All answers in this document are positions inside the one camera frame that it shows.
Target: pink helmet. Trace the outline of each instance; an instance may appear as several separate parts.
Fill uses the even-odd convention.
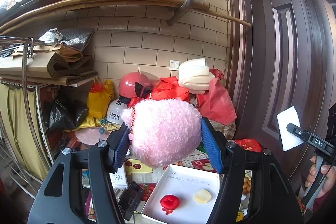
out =
[[[120,80],[119,95],[128,99],[142,98],[147,90],[151,90],[151,87],[152,83],[143,72],[134,71],[124,75]]]

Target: yellow curtain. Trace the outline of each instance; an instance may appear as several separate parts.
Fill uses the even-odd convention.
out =
[[[35,99],[35,92],[28,91],[29,108],[36,137],[42,151],[44,151],[37,125]],[[6,132],[16,157],[23,168],[35,177],[43,180],[48,171],[36,149],[29,129],[22,89],[12,89],[4,84],[0,84],[0,108]]]

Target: brick wall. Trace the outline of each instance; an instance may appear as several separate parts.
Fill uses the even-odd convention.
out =
[[[201,0],[211,9],[228,13],[227,0]],[[172,27],[166,20],[174,14],[170,7],[118,5],[69,11],[35,21],[13,35],[38,37],[49,28],[95,29],[84,54],[94,57],[99,79],[111,79],[115,95],[121,77],[131,71],[146,71],[158,77],[178,76],[169,70],[170,60],[204,57],[210,68],[227,75],[230,52],[230,22],[202,13],[188,12]],[[86,101],[91,83],[67,88],[72,99]]]

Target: yellow sliced food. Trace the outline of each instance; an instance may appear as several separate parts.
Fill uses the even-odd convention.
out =
[[[204,165],[204,166],[202,166],[202,168],[204,170],[207,170],[207,171],[213,171],[213,168],[211,166],[208,166],[208,165]]]
[[[198,203],[208,203],[211,200],[211,194],[207,190],[202,189],[195,194],[194,199]]]

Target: door panel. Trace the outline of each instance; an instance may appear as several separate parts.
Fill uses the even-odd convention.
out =
[[[326,54],[315,0],[230,1],[233,16],[252,23],[251,29],[233,24],[231,30],[231,66],[240,66],[236,52],[244,59],[228,87],[231,96],[233,86],[239,91],[233,96],[236,138],[254,138],[271,149],[290,177],[307,146],[283,152],[276,115],[294,106],[302,128],[312,126],[312,132],[325,122]]]

